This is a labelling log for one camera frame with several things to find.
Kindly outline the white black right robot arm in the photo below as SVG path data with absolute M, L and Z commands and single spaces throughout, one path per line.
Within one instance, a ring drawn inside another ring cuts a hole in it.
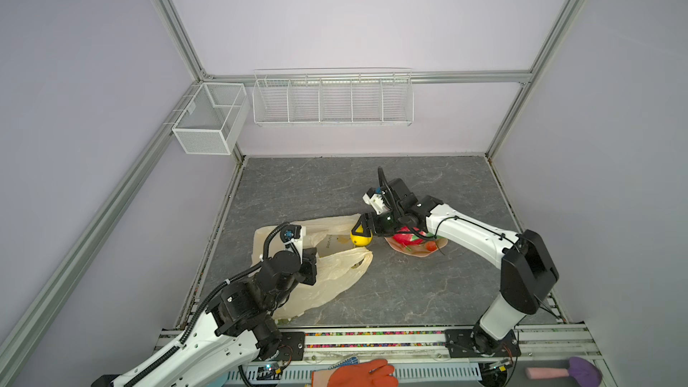
M 417 198 L 403 180 L 388 180 L 383 168 L 377 169 L 377 175 L 378 186 L 363 196 L 372 211 L 361 214 L 351 229 L 353 244 L 365 247 L 377 236 L 445 238 L 498 268 L 499 293 L 468 335 L 469 349 L 493 356 L 515 336 L 524 318 L 539 311 L 560 279 L 544 239 L 530 229 L 515 232 L 490 226 L 430 195 Z

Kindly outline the yellow fake lemon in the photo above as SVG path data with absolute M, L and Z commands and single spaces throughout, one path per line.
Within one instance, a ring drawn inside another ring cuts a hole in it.
M 349 237 L 355 247 L 367 247 L 372 241 L 372 236 L 352 236 L 351 231 Z

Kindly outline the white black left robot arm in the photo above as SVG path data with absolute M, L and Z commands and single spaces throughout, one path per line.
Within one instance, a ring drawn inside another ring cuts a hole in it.
M 265 238 L 260 261 L 215 287 L 174 340 L 94 385 L 207 386 L 237 367 L 277 356 L 282 333 L 274 313 L 298 285 L 316 282 L 317 252 L 304 247 L 305 237 L 305 227 L 281 223 Z

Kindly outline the translucent banana print plastic bag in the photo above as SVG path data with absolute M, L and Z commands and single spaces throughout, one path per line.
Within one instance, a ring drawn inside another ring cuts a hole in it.
M 350 239 L 351 229 L 359 218 L 354 214 L 298 223 L 305 233 L 304 249 L 316 250 L 316 283 L 298 285 L 288 302 L 274 313 L 276 320 L 290 321 L 308 310 L 324 306 L 363 278 L 374 255 L 366 247 L 357 247 Z

